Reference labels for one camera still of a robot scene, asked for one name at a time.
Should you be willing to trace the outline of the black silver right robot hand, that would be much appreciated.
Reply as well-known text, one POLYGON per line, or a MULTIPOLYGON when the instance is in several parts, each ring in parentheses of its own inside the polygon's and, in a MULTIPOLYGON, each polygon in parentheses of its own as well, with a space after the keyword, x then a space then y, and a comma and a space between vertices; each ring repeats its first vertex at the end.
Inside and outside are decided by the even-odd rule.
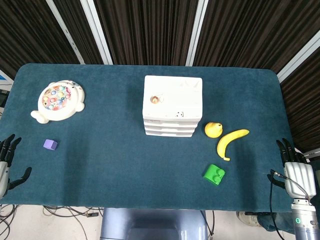
POLYGON ((293 199, 310 201, 317 194, 312 166, 302 153, 295 151, 287 139, 277 140, 276 144, 284 174, 271 169, 267 175, 270 183, 286 190, 293 199))

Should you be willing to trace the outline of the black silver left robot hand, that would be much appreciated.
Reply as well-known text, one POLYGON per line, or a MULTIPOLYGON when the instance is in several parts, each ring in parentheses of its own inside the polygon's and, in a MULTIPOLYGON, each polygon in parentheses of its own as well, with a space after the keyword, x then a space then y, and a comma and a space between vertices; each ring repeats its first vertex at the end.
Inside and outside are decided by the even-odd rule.
POLYGON ((15 134, 11 134, 5 140, 0 142, 0 198, 2 199, 9 190, 23 184, 28 180, 31 175, 32 168, 27 167, 23 176, 17 180, 11 181, 10 168, 15 155, 17 145, 21 142, 22 138, 15 139, 15 134))

